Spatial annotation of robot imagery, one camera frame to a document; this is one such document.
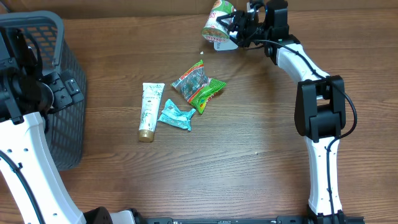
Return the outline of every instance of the tube cap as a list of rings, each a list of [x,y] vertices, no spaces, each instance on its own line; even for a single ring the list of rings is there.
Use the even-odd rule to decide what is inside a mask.
[[[138,140],[142,142],[151,142],[154,140],[154,132],[145,129],[139,130]]]

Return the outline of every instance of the wooden table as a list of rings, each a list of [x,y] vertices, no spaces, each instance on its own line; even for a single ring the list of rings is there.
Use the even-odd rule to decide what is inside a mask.
[[[84,156],[62,172],[85,211],[137,208],[145,217],[262,218],[304,215],[308,153],[295,130],[296,86],[261,50],[217,53],[200,35],[207,16],[65,21],[65,38],[88,78]],[[324,71],[341,75],[358,110],[356,131],[338,154],[347,215],[396,223],[398,214],[398,9],[291,12],[291,33]],[[137,141],[143,82],[169,85],[203,59],[228,83],[192,131],[158,123]],[[347,105],[347,125],[352,115]],[[0,223],[20,223],[0,181]]]

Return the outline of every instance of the blue wrapper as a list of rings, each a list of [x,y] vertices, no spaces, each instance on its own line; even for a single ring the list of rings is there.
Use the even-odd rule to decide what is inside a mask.
[[[191,131],[191,117],[196,109],[180,111],[172,100],[168,99],[158,121]]]

